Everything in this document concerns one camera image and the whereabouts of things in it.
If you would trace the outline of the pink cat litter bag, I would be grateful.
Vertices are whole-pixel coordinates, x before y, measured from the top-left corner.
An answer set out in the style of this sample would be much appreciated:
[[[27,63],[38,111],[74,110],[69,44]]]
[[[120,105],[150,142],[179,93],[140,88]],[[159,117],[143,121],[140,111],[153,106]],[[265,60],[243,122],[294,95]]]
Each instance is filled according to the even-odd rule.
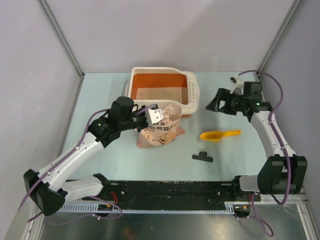
[[[176,103],[166,103],[160,106],[163,120],[143,129],[138,136],[138,148],[150,148],[167,145],[176,137],[185,134],[180,126],[182,108]]]

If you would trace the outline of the white orange litter box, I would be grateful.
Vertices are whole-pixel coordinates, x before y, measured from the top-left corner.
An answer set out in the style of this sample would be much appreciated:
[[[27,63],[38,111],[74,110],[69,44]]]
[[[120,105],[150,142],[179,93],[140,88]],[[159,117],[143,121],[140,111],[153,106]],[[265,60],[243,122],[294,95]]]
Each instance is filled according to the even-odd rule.
[[[175,103],[183,117],[199,108],[200,88],[193,72],[173,67],[135,67],[125,87],[125,96],[139,106]]]

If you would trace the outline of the yellow plastic scoop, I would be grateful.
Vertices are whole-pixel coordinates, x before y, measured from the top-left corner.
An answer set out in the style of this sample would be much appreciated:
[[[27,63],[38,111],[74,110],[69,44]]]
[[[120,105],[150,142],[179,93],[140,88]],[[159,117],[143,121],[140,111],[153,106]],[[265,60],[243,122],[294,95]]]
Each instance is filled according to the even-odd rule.
[[[207,131],[207,132],[201,133],[199,138],[203,141],[217,143],[223,138],[240,136],[241,134],[242,134],[241,130]]]

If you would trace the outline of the black bag clip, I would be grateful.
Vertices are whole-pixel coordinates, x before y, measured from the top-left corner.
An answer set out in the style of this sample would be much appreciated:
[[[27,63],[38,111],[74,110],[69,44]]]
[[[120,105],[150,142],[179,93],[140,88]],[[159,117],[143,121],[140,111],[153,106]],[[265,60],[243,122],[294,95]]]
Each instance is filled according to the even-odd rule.
[[[200,151],[198,154],[193,154],[192,159],[207,163],[212,163],[214,161],[211,156],[208,156],[206,151]]]

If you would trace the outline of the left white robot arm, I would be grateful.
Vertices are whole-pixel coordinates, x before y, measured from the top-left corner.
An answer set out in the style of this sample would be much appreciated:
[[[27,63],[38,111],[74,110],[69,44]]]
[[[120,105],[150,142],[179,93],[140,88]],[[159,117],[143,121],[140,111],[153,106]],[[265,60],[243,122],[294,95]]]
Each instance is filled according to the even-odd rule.
[[[89,158],[119,139],[122,132],[141,132],[162,118],[156,103],[139,106],[130,97],[118,97],[110,108],[98,110],[89,117],[81,138],[69,150],[42,169],[29,169],[24,173],[26,195],[22,203],[30,198],[40,213],[48,217],[70,201],[107,199],[112,183],[103,174],[72,181],[68,178]]]

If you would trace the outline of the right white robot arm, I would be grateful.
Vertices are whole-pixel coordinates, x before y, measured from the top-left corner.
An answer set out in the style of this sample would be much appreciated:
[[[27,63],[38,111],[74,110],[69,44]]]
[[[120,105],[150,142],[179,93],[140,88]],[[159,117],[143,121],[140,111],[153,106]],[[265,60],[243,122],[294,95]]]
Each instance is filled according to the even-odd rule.
[[[263,101],[262,84],[245,81],[234,89],[219,88],[206,110],[235,116],[242,113],[256,130],[264,148],[266,162],[256,175],[240,175],[230,188],[231,196],[242,201],[249,192],[263,195],[297,195],[303,186],[307,160],[298,156],[285,140],[271,104]]]

